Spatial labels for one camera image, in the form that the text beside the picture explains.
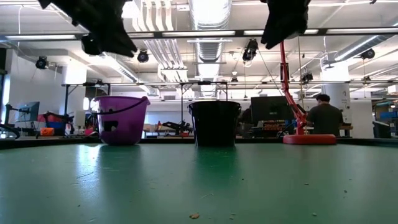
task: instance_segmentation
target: red pole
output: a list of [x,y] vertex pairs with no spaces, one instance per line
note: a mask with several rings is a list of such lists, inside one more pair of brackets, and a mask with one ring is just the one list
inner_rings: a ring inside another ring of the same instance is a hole
[[285,57],[285,45],[284,42],[280,43],[280,59],[282,61],[282,71],[283,71],[283,82],[282,82],[282,90],[285,94],[287,102],[292,107],[294,117],[297,120],[297,129],[296,134],[303,135],[304,129],[303,127],[307,124],[305,118],[306,114],[302,113],[296,102],[293,99],[293,96],[289,93],[289,74],[287,73],[287,65],[286,65],[286,57]]

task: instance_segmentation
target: computer monitor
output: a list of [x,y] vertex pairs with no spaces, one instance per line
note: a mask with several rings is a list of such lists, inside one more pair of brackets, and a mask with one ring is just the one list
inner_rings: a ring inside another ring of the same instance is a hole
[[251,98],[252,122],[293,120],[294,114],[284,96],[260,96]]
[[16,122],[37,121],[39,115],[39,102],[21,103],[15,108]]

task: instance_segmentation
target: scratch on surface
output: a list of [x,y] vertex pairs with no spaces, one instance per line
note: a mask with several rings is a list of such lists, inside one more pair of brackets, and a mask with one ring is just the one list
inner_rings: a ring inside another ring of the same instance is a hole
[[91,174],[94,174],[94,172],[91,172],[91,173],[89,173],[89,174],[85,174],[85,175],[78,176],[78,177],[76,177],[76,179],[79,179],[79,178],[82,178],[82,177],[86,177],[86,176],[91,175]]
[[207,196],[209,196],[209,195],[214,196],[212,193],[210,193],[210,194],[206,194],[206,195],[203,196],[202,198],[205,198],[205,197],[207,197]]

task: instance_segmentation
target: black bucket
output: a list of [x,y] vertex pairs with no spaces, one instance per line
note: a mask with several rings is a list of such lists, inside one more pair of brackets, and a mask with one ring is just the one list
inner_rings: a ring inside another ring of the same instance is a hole
[[241,105],[231,101],[202,101],[189,105],[197,146],[234,146]]

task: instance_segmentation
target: bucket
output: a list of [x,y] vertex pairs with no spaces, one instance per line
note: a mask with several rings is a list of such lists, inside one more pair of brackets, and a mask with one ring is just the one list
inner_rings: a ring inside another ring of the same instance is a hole
[[234,146],[241,105],[231,101],[202,101],[189,105],[197,146]]
[[93,110],[98,115],[99,138],[109,145],[131,145],[141,140],[147,105],[146,96],[99,96]]

